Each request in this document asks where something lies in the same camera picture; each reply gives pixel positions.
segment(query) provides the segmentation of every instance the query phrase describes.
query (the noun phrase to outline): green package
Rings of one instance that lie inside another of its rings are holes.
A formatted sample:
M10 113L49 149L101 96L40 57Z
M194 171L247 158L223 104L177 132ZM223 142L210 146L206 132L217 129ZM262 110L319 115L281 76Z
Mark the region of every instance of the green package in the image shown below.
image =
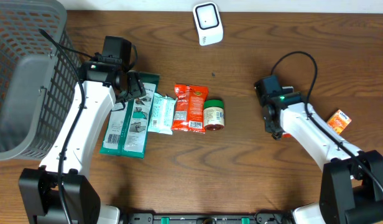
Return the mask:
M125 107L122 103L114 105L100 149L102 154L144 158L147 127L160 76L139 72L139 77L146 96L128 101Z

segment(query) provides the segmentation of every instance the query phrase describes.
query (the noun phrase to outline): orange box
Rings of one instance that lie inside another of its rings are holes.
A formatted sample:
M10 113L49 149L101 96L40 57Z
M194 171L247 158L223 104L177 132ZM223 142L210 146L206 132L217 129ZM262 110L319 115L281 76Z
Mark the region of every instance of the orange box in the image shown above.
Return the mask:
M327 121L327 124L334 129L337 134L347 127L347 125L352 121L350 117L346 116L344 112L338 110L335 114Z

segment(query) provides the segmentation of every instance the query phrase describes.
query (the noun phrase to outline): jar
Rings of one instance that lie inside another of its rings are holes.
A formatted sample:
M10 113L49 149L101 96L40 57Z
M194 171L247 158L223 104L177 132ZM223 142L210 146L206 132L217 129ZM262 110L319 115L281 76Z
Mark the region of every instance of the jar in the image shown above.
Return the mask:
M216 131L224 128L224 105L221 100L208 100L204 103L204 128Z

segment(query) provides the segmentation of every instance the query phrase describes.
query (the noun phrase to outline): laundry basket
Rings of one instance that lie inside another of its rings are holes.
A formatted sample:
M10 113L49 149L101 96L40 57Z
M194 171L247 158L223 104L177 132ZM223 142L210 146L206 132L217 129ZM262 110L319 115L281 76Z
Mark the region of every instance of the laundry basket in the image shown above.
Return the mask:
M66 20L55 0L0 0L0 160L42 159L62 128L75 73L38 28L72 48Z

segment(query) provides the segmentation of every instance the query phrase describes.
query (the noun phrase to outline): small orange package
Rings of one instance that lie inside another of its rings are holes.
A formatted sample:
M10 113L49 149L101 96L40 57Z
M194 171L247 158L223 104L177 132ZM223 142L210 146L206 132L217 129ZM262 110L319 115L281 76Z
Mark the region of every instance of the small orange package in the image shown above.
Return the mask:
M347 125L352 121L344 112L338 110L335 114L327 121L327 124L334 129L337 134L347 127Z
M172 130L205 133L203 111L208 87L175 85L175 94L178 101L173 116Z

